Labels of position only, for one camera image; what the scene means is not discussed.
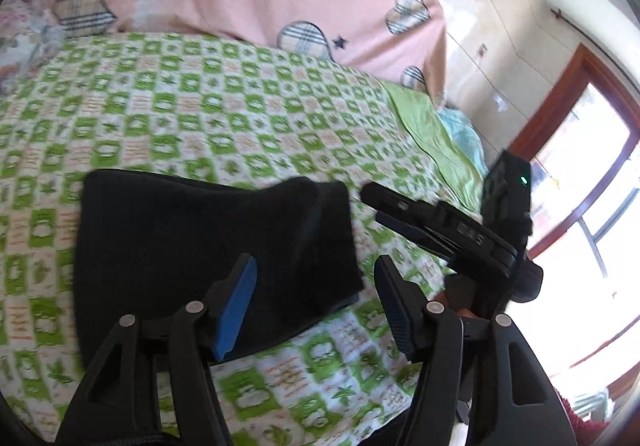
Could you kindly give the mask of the red wooden window frame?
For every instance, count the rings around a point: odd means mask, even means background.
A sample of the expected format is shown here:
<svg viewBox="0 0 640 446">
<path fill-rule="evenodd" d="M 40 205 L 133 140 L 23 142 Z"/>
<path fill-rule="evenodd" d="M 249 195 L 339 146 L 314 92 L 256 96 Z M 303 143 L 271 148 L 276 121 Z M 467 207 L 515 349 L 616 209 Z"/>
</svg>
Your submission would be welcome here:
<svg viewBox="0 0 640 446">
<path fill-rule="evenodd" d="M 620 403 L 639 374 L 639 103 L 579 46 L 510 148 L 532 164 L 544 283 L 508 312 L 573 405 Z"/>
</svg>

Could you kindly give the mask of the green patterned bed sheet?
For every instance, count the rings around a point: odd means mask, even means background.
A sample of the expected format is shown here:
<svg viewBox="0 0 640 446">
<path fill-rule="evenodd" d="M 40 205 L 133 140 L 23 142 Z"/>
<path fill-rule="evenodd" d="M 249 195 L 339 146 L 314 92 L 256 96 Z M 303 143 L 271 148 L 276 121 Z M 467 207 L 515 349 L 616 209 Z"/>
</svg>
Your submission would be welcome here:
<svg viewBox="0 0 640 446">
<path fill-rule="evenodd" d="M 1 391 L 45 440 L 82 376 L 72 252 L 85 175 L 144 170 L 239 187 L 375 181 L 460 207 L 381 81 L 310 56 L 206 36 L 65 44 L 1 101 Z M 419 370 L 372 285 L 277 348 L 213 369 L 239 445 L 355 445 L 406 410 Z"/>
</svg>

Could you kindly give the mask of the plain green cloth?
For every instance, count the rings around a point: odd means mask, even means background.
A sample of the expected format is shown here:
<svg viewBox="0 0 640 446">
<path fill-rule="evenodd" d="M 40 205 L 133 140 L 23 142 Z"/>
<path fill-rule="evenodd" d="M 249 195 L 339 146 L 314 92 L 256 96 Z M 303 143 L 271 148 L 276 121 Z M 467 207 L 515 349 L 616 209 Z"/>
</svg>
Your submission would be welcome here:
<svg viewBox="0 0 640 446">
<path fill-rule="evenodd" d="M 478 173 L 460 147 L 451 141 L 432 100 L 426 93 L 399 84 L 388 81 L 381 81 L 380 84 L 401 128 L 434 162 L 439 181 L 448 188 L 460 207 L 479 213 L 485 177 Z"/>
</svg>

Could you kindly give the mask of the light blue cloth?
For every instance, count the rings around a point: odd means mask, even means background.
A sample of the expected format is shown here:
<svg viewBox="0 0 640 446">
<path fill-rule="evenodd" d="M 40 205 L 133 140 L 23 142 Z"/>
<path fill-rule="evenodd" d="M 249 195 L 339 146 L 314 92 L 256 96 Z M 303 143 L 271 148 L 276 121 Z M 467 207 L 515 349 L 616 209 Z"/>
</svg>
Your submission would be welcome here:
<svg viewBox="0 0 640 446">
<path fill-rule="evenodd" d="M 456 143 L 463 154 L 477 169 L 482 177 L 486 177 L 488 169 L 485 162 L 484 148 L 480 136 L 472 126 L 471 120 L 461 110 L 442 107 L 438 112 L 440 121 L 447 130 L 452 142 Z"/>
</svg>

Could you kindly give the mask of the black pants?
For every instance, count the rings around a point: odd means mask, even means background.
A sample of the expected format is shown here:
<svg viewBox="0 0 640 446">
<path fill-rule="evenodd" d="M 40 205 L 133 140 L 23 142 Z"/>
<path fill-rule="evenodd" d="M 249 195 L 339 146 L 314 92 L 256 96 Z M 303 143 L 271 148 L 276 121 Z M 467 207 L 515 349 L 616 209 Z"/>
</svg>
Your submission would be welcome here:
<svg viewBox="0 0 640 446">
<path fill-rule="evenodd" d="M 73 299 L 90 362 L 125 314 L 169 317 L 201 300 L 240 255 L 257 285 L 233 357 L 272 348 L 356 302 L 363 287 L 349 193 L 306 177 L 243 189 L 155 173 L 94 170 L 80 199 Z"/>
</svg>

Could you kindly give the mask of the floral pillow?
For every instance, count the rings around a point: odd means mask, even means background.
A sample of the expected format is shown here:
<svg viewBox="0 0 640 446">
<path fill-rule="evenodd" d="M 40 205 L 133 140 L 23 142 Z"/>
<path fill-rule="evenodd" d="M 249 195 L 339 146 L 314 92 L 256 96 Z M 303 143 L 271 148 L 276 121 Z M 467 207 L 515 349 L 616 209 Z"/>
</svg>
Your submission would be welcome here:
<svg viewBox="0 0 640 446">
<path fill-rule="evenodd" d="M 46 0 L 3 0 L 1 3 L 1 94 L 17 81 L 37 73 L 61 51 L 65 40 Z"/>
</svg>

